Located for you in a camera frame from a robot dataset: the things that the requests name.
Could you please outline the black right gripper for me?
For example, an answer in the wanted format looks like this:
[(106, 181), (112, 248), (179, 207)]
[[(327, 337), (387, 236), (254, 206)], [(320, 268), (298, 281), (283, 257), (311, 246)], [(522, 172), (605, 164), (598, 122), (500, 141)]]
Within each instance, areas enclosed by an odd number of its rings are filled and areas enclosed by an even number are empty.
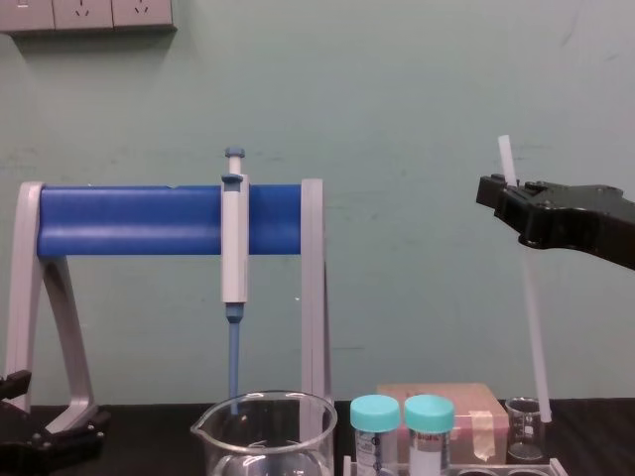
[(475, 201), (534, 249), (568, 249), (632, 270), (634, 203), (609, 185), (557, 185), (532, 181), (513, 186), (501, 174), (479, 180)]

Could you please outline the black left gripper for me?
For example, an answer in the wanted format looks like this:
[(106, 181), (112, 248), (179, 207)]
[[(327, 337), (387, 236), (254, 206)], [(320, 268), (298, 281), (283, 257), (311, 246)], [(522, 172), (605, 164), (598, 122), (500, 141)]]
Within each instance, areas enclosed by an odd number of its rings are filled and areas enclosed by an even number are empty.
[[(28, 413), (32, 373), (19, 370), (1, 377), (1, 412)], [(40, 429), (27, 433), (26, 442), (1, 443), (2, 475), (50, 475), (97, 458), (111, 414), (98, 411), (88, 421), (58, 432)]]

